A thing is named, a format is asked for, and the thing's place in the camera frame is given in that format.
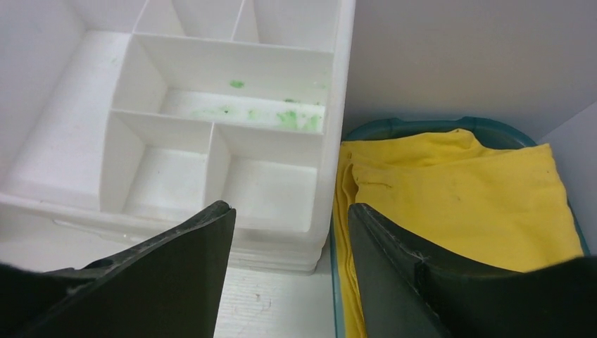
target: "white surface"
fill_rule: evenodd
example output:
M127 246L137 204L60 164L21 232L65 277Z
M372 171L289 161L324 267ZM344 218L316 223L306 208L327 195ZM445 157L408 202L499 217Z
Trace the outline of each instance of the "white surface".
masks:
M3 1L0 207L138 241L225 198L232 265L311 271L353 5Z
M358 1L344 129L488 117L539 139L597 101L597 1Z
M594 103L540 140L551 144L568 199L593 254L597 252L596 126L597 103Z
M4 210L0 225L0 261L29 270L82 268L131 245ZM214 337L334 337L332 299L327 247L310 276L228 268Z

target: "fabric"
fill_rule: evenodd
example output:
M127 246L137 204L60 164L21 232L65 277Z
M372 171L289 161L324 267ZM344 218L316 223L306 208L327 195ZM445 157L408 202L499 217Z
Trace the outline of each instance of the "fabric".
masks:
M467 130L344 142L333 214L347 337L366 335L348 236L354 203L499 268L527 272L582 256L547 144L488 149Z

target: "white plastic tray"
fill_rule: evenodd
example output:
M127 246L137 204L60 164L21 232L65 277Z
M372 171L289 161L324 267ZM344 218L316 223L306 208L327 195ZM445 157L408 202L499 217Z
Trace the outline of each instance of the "white plastic tray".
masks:
M311 271L353 0L0 3L0 212L142 241L223 199L231 264Z

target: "yellow towel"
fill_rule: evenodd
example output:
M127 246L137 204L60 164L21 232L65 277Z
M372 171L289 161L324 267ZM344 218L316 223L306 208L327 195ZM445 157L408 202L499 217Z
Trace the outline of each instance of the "yellow towel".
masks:
M387 218L462 256L526 272L582 256L551 148L482 146L467 130L344 142L334 195L346 336L365 337L348 206Z

